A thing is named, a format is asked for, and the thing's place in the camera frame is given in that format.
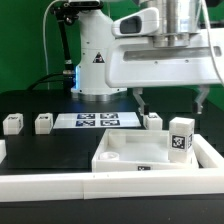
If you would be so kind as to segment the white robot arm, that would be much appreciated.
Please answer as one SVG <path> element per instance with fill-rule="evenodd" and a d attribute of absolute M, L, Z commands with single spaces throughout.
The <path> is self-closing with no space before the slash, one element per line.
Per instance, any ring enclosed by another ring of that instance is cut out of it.
<path fill-rule="evenodd" d="M 111 1 L 68 0 L 82 24 L 75 91 L 93 100 L 131 88 L 145 114 L 145 87 L 197 85 L 200 114 L 210 86 L 224 85 L 224 24 L 210 21 L 206 0 L 137 0 L 115 21 L 101 11 Z"/>

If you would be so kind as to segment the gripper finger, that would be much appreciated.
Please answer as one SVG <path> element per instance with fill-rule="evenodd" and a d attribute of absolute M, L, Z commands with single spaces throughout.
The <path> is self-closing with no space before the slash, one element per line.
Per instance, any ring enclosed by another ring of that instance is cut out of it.
<path fill-rule="evenodd" d="M 148 115 L 149 114 L 149 105 L 144 102 L 142 98 L 143 89 L 142 88 L 134 88 L 133 89 L 133 96 L 139 105 L 139 113 L 141 115 Z"/>
<path fill-rule="evenodd" d="M 205 101 L 210 92 L 210 86 L 199 85 L 197 90 L 198 93 L 193 103 L 193 110 L 196 114 L 201 114 L 203 112 L 203 102 Z"/>

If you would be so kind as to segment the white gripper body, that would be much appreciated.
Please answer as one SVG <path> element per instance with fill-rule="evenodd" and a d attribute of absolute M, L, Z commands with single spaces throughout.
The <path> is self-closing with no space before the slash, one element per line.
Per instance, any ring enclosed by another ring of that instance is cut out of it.
<path fill-rule="evenodd" d="M 115 88 L 220 84 L 206 33 L 174 48 L 155 48 L 151 37 L 116 39 L 108 50 L 105 81 Z"/>

